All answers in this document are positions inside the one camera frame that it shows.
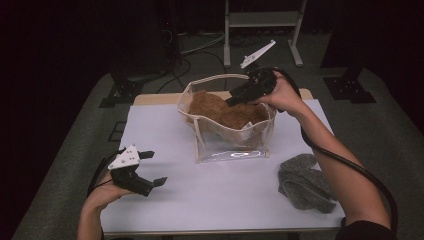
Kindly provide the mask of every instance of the clear plastic container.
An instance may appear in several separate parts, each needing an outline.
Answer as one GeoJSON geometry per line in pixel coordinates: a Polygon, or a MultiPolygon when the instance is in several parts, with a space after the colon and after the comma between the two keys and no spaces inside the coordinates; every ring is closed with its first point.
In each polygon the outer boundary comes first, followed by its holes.
{"type": "Polygon", "coordinates": [[[228,92],[219,92],[212,89],[214,86],[220,85],[217,84],[217,81],[221,83],[223,79],[227,81],[228,85],[231,85],[234,82],[243,83],[247,81],[248,76],[223,74],[193,81],[187,86],[177,102],[178,111],[182,114],[184,122],[194,130],[196,135],[196,162],[269,157],[270,153],[267,146],[274,130],[276,111],[267,104],[261,105],[266,110],[268,119],[256,124],[246,125],[241,130],[228,128],[205,116],[189,114],[193,95],[198,91],[206,90],[224,100],[231,97],[228,92]]]}

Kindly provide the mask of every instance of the gray towel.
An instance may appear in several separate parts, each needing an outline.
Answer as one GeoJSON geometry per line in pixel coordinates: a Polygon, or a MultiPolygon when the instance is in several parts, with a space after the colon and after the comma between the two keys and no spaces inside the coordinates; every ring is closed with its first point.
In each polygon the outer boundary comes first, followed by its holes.
{"type": "Polygon", "coordinates": [[[280,165],[278,191],[297,209],[317,209],[331,213],[336,206],[334,194],[321,171],[311,169],[317,160],[312,154],[300,154],[280,165]]]}

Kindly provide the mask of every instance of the white table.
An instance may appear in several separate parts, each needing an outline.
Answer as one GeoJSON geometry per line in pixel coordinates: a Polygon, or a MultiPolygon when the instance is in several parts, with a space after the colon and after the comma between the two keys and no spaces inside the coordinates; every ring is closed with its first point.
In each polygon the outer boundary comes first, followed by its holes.
{"type": "MultiPolygon", "coordinates": [[[[329,127],[319,102],[305,102],[329,127]]],[[[302,211],[278,192],[281,162],[312,152],[287,113],[276,116],[270,158],[196,164],[194,141],[175,104],[131,107],[121,148],[154,151],[137,173],[168,180],[147,198],[130,195],[111,203],[101,215],[106,236],[301,232],[337,228],[344,217],[339,204],[331,214],[302,211]]]]}

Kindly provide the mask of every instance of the black speaker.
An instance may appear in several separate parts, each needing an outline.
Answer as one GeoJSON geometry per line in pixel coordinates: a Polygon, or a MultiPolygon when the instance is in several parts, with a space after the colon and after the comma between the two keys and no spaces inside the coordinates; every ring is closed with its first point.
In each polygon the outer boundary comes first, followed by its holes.
{"type": "Polygon", "coordinates": [[[166,74],[180,58],[172,0],[106,0],[94,6],[121,97],[135,97],[144,83],[166,74]]]}

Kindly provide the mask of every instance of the person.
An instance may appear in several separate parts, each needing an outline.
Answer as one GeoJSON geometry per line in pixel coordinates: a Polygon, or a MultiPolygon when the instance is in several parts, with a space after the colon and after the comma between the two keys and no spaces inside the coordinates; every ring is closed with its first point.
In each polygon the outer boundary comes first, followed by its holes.
{"type": "MultiPolygon", "coordinates": [[[[252,104],[267,103],[285,110],[297,119],[312,142],[361,166],[355,155],[325,127],[284,76],[278,72],[275,75],[277,84],[273,92],[252,104]]],[[[345,224],[337,233],[336,240],[397,239],[390,230],[390,217],[378,189],[344,164],[317,151],[314,151],[314,155],[346,215],[345,224]]],[[[110,179],[110,174],[106,174],[102,181],[105,184],[96,187],[87,198],[81,210],[78,240],[101,239],[101,211],[109,203],[131,193],[107,182],[110,179]]]]}
{"type": "Polygon", "coordinates": [[[113,184],[110,171],[106,172],[94,190],[85,200],[80,213],[78,223],[78,240],[102,239],[103,231],[100,222],[100,214],[109,203],[116,201],[122,196],[133,194],[133,192],[122,189],[113,184]]]}
{"type": "MultiPolygon", "coordinates": [[[[279,72],[274,74],[277,76],[277,84],[273,92],[252,103],[267,103],[287,111],[297,119],[312,142],[362,166],[355,155],[302,101],[285,77],[279,72]]],[[[374,184],[346,165],[318,151],[313,152],[346,215],[344,226],[338,232],[336,240],[396,239],[396,234],[390,230],[389,214],[374,184]]]]}

